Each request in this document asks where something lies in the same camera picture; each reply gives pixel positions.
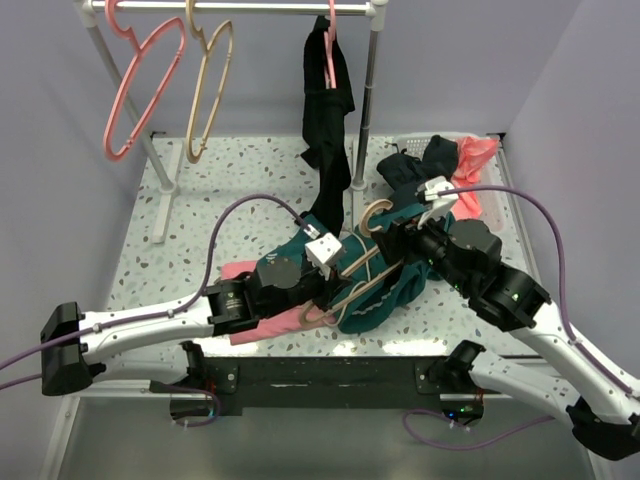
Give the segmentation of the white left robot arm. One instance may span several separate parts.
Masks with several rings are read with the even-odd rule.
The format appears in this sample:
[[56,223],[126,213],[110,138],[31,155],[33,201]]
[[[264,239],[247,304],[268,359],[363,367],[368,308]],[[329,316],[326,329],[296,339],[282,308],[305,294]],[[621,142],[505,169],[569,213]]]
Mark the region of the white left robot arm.
[[40,333],[41,392],[83,391],[112,379],[155,379],[155,370],[127,366],[124,355],[155,345],[233,335],[256,329],[296,307],[326,307],[350,283],[328,270],[287,257],[259,262],[189,297],[121,312],[84,312],[58,305]]

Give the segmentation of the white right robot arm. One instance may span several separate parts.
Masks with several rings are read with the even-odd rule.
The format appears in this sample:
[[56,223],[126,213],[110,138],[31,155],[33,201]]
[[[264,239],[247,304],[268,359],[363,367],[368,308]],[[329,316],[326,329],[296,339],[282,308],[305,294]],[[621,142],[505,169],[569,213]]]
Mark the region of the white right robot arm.
[[433,219],[394,221],[371,233],[392,262],[424,261],[466,300],[480,319],[510,334],[554,370],[549,376],[461,341],[428,371],[430,379],[459,393],[473,387],[500,392],[559,420],[591,452],[611,461],[639,451],[639,401],[594,367],[588,341],[569,336],[559,307],[529,274],[501,258],[502,242],[480,220],[449,229]]

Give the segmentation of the teal green shorts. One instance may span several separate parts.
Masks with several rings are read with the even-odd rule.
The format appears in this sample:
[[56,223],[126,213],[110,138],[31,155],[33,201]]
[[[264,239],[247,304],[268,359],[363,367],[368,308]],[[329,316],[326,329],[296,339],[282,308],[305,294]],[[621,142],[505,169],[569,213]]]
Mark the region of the teal green shorts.
[[[370,225],[382,227],[385,231],[392,221],[401,218],[419,216],[423,208],[418,203],[403,208],[400,211],[392,209],[372,216]],[[301,217],[315,227],[321,234],[330,232],[312,215],[305,211]],[[258,260],[265,263],[278,257],[287,257],[298,265],[304,260],[304,244],[308,236],[299,230],[288,242],[276,247]],[[376,245],[372,238],[363,237],[356,227],[341,239],[345,253],[336,263],[339,272],[344,274],[354,262],[358,262],[365,253]],[[361,262],[361,265],[349,275],[353,283],[349,286],[350,293],[335,305],[348,297],[353,297],[365,287],[365,283],[373,281],[389,268],[380,253],[370,259]],[[428,281],[440,280],[425,261],[416,261],[406,266],[398,267],[389,273],[376,285],[369,288],[357,298],[351,298],[351,302],[335,312],[325,314],[324,311],[313,306],[305,316],[299,315],[300,322],[307,325],[320,321],[322,326],[337,326],[341,333],[362,334],[378,328],[384,323],[396,308],[407,306],[423,292]]]

